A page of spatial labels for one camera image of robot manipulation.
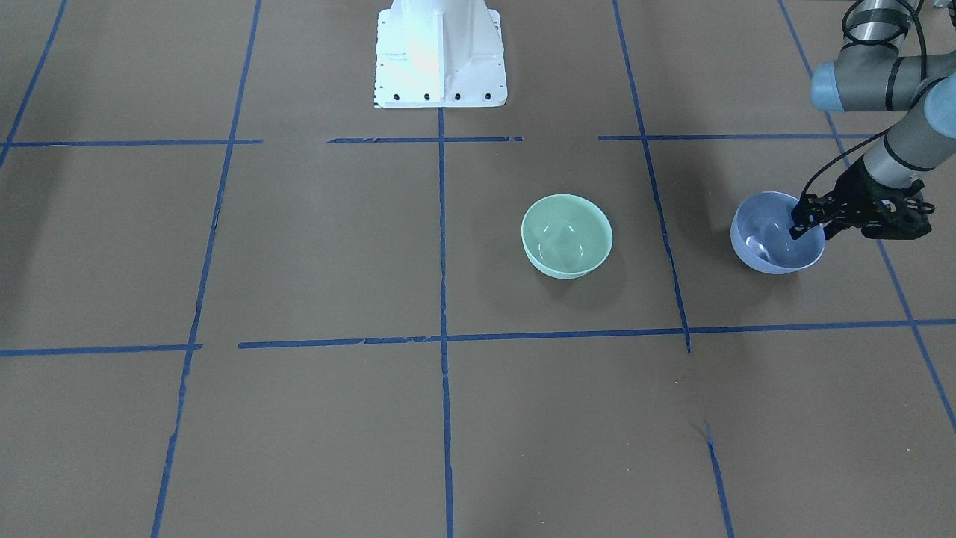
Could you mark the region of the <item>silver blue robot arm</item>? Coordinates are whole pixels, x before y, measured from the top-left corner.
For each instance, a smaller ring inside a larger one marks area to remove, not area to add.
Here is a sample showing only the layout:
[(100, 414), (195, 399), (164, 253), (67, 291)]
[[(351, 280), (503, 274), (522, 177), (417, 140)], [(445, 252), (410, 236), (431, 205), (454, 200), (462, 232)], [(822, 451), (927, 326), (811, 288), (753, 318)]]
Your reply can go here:
[(923, 180), (954, 155), (954, 54), (901, 53), (911, 31), (925, 45), (919, 10), (919, 1), (856, 1), (844, 14), (839, 54), (813, 72), (813, 105), (899, 112), (901, 119), (857, 145), (863, 154), (832, 190), (819, 197), (803, 187), (792, 238), (816, 227), (826, 239), (850, 228), (878, 241), (915, 241), (930, 232), (935, 207), (923, 198)]

